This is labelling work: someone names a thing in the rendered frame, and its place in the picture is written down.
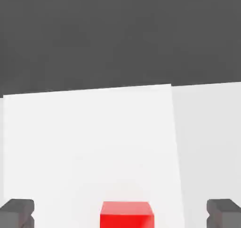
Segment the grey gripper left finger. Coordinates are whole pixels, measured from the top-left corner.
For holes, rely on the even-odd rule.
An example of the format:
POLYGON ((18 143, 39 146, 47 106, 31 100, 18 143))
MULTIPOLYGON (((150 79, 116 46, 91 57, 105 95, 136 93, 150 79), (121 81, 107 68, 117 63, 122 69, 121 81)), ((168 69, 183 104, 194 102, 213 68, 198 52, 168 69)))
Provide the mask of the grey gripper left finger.
POLYGON ((10 199, 0 208, 0 228, 35 228, 32 199, 10 199))

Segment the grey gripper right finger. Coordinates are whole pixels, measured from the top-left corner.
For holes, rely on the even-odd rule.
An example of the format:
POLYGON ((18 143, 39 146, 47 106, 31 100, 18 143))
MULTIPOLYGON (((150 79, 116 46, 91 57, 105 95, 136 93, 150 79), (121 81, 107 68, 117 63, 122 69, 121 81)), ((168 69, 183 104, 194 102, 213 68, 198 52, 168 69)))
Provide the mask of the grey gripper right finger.
POLYGON ((231 199, 207 201, 206 228, 241 228, 241 207, 231 199))

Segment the small red cube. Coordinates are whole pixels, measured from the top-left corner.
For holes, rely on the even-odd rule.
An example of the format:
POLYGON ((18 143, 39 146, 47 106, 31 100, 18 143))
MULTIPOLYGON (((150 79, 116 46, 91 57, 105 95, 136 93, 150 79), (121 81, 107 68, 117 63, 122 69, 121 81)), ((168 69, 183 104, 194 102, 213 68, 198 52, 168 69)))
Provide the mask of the small red cube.
POLYGON ((105 201, 100 228, 155 228, 154 213, 148 202, 105 201))

